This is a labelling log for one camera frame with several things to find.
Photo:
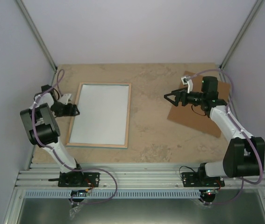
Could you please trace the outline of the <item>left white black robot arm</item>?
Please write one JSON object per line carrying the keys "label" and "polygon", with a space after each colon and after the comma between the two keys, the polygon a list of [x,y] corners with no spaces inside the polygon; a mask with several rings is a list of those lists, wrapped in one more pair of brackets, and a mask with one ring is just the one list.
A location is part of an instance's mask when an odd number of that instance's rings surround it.
{"label": "left white black robot arm", "polygon": [[60,172],[69,173],[69,181],[74,186],[85,182],[84,173],[76,160],[66,151],[60,140],[60,129],[56,118],[80,115],[76,104],[70,103],[71,94],[56,96],[57,90],[50,86],[41,87],[41,92],[34,96],[34,102],[28,109],[20,112],[20,117],[32,145],[47,151],[60,166]]}

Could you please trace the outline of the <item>brown cardboard backing board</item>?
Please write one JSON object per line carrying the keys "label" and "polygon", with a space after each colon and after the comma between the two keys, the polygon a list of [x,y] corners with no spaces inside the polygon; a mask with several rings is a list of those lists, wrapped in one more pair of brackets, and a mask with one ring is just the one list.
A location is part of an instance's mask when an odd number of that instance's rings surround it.
{"label": "brown cardboard backing board", "polygon": [[[201,75],[198,75],[192,79],[193,91],[201,92],[202,79],[203,76]],[[229,91],[230,84],[218,81],[218,92],[220,99],[224,99],[227,102]],[[219,138],[222,134],[220,128],[210,118],[203,115],[205,114],[199,106],[194,107],[193,111],[190,104],[181,106],[180,103],[177,107],[172,105],[167,119],[169,121]]]}

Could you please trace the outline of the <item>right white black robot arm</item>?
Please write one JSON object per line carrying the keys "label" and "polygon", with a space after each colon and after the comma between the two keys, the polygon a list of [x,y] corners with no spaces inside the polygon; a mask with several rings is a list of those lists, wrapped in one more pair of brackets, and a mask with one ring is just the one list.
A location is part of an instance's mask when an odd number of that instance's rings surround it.
{"label": "right white black robot arm", "polygon": [[264,139],[248,132],[231,113],[228,103],[219,98],[217,78],[203,77],[200,92],[192,90],[191,77],[184,76],[181,81],[187,87],[173,90],[165,94],[164,98],[174,106],[199,106],[215,122],[229,143],[222,161],[200,165],[198,183],[208,186],[215,178],[223,176],[248,182],[248,176],[258,176],[259,179],[254,183],[259,184],[264,170]]}

